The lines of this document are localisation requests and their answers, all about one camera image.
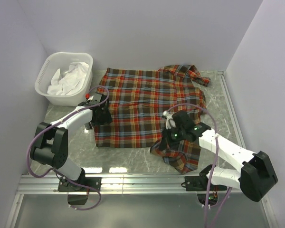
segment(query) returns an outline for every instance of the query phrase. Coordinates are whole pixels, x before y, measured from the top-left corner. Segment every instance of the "white laundry basket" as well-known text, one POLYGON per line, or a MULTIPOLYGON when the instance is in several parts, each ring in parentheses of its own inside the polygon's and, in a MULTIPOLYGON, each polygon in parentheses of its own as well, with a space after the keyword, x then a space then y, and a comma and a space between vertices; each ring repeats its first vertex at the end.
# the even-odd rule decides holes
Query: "white laundry basket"
POLYGON ((40 70, 35 82, 35 90, 40 95, 45 96, 53 105, 77 106, 85 101, 85 94, 89 91, 92 82, 93 58, 87 53, 57 52, 50 55, 40 70), (48 86, 55 72, 60 68, 61 72, 66 72, 72 62, 85 62, 89 65, 85 82, 80 91, 72 95, 49 95, 48 86))

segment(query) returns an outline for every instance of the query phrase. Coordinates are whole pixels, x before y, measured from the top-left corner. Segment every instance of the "white cloth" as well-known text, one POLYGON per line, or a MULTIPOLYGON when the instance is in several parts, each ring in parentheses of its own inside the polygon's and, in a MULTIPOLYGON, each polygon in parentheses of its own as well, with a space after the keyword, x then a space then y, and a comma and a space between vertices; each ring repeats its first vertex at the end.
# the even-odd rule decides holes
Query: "white cloth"
POLYGON ((51 85, 47 89, 50 95, 73 95, 83 86, 89 65, 84 62, 71 63, 64 77, 60 69, 54 74, 51 85))

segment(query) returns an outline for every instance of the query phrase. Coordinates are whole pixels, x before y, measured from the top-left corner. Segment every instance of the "marble floor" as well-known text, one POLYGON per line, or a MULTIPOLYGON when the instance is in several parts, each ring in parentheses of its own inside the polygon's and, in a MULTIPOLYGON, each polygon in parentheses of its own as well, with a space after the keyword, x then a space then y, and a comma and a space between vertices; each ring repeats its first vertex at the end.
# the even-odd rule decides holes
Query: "marble floor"
MULTIPOLYGON (((92 87, 99 84, 105 71, 94 71, 92 87)), ((237 143, 235 131, 228 112, 223 89, 220 84, 220 76, 216 71, 202 71, 203 77, 210 77, 208 87, 197 83, 193 84, 201 88, 206 96, 207 109, 214 116, 218 124, 218 133, 230 141, 237 143)), ((74 107, 49 105, 45 122, 50 123, 65 116, 74 110, 74 107)), ((202 115, 202 122, 213 126, 212 120, 207 115, 202 115)), ((108 148, 96 147, 94 131, 87 131, 82 126, 69 137, 69 158, 78 166, 90 173, 178 173, 173 167, 165 164, 161 157, 150 154, 150 148, 108 148)), ((203 168, 212 164, 214 154, 202 149, 200 153, 198 169, 193 173, 199 173, 203 168)), ((232 168, 223 160, 218 161, 223 168, 232 168)), ((32 162, 32 169, 37 174, 43 173, 48 166, 32 162)))

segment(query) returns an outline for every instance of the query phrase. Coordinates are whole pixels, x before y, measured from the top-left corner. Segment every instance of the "purple cable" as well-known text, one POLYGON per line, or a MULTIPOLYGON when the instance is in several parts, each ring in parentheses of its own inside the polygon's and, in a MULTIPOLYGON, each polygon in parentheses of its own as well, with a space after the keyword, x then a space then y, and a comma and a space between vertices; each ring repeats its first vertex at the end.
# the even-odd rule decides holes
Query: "purple cable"
POLYGON ((45 132, 49 131, 50 129, 54 128, 54 127, 57 127, 58 125, 62 124, 63 122, 65 122, 66 120, 68 120, 69 118, 71 118, 73 115, 83 111, 83 110, 86 110, 86 109, 90 109, 90 108, 94 108, 94 107, 97 107, 101 104, 103 104, 104 102, 107 101, 107 99, 109 98, 109 90, 102 86, 102 85, 99 85, 99 86, 95 86, 93 87, 92 89, 89 90, 89 93, 94 90, 95 88, 103 88, 105 89, 105 91, 107 92, 107 96, 105 98, 105 100, 103 100, 102 102, 98 103, 98 104, 95 104, 95 105, 92 105, 92 106, 89 106, 89 107, 84 107, 84 108, 81 108, 77 111, 74 111, 72 113, 70 113, 69 115, 67 115, 61 122, 58 122, 54 125, 51 125, 49 126, 48 128, 42 130, 39 134, 37 134, 33 140, 30 142, 30 144, 28 145, 28 149, 27 149, 27 156, 26 156, 26 164, 27 164, 27 168, 28 168, 28 172, 33 176, 33 177, 36 177, 36 178, 42 178, 42 177, 45 177, 50 171, 52 171, 54 168, 50 168, 48 169, 45 173, 43 173, 42 175, 37 175, 33 172, 33 170, 31 169, 30 167, 30 163, 29 163, 29 153, 30 153, 30 150, 32 148, 32 146, 34 145, 34 143, 36 142, 37 138, 39 138, 42 134, 44 134, 45 132))
POLYGON ((100 203, 100 201, 101 201, 101 194, 100 194, 100 192, 99 192, 97 189, 92 188, 92 187, 89 187, 89 186, 86 186, 86 185, 78 184, 78 183, 76 183, 76 182, 70 180, 69 178, 67 178, 67 177, 64 176, 62 173, 58 172, 57 170, 54 170, 54 172, 57 173, 58 175, 64 177, 64 178, 65 178, 68 182, 70 182, 71 184, 77 185, 77 186, 82 187, 82 188, 90 189, 90 190, 92 190, 92 191, 97 192, 97 194, 99 195, 99 199, 98 199, 97 203, 94 204, 93 206, 89 207, 89 208, 77 208, 77 207, 75 207, 75 206, 71 206, 71 208, 74 208, 74 209, 76 209, 76 210, 90 210, 90 209, 93 209, 93 208, 97 207, 97 205, 100 203))
MULTIPOLYGON (((202 108, 200 106, 197 106, 195 104, 189 104, 189 103, 183 103, 183 104, 177 104, 171 108, 168 109, 168 112, 175 108, 175 107, 178 107, 178 106, 184 106, 184 105, 190 105, 190 106, 193 106, 193 107, 196 107, 200 110, 202 110, 203 112, 207 113, 210 118, 212 119, 213 121, 213 124, 214 124, 214 133, 216 134, 218 132, 218 126, 217 126, 217 122, 215 121, 215 119, 213 118, 213 116, 207 111, 207 109, 205 108, 202 108)), ((211 185, 211 179, 212 179, 212 176, 213 176, 213 172, 214 172, 214 168, 215 168, 215 165, 218 161, 218 158, 219 158, 219 141, 218 141, 218 138, 215 137, 215 143, 216 143, 216 151, 215 151, 215 157, 214 157, 214 160, 213 160, 213 164, 211 166, 211 170, 210 170, 210 174, 209 174, 209 179, 208 179, 208 183, 207 183, 207 189, 206 189, 206 199, 205 199, 205 206, 204 206, 204 228, 208 228, 208 204, 209 204, 209 193, 210 193, 210 185, 211 185)), ((225 203, 226 199, 228 198, 228 194, 226 193, 224 199, 222 200, 221 204, 220 204, 220 207, 219 209, 221 209, 221 207, 224 205, 223 202, 225 203)))
POLYGON ((212 220, 212 222, 211 222, 211 224, 210 224, 210 228, 214 228, 214 223, 215 223, 216 220, 218 219, 219 213, 220 213, 220 211, 222 210, 224 204, 226 203, 226 200, 228 199, 228 197, 229 197, 229 195, 230 195, 230 193, 231 193, 231 190, 232 190, 232 187, 229 187, 228 190, 227 190, 227 192, 226 192, 226 195, 225 195, 224 199, 222 200, 222 202, 221 202, 221 204, 220 204, 220 206, 219 206, 219 208, 218 208, 217 213, 216 213, 215 216, 214 216, 214 219, 212 220))

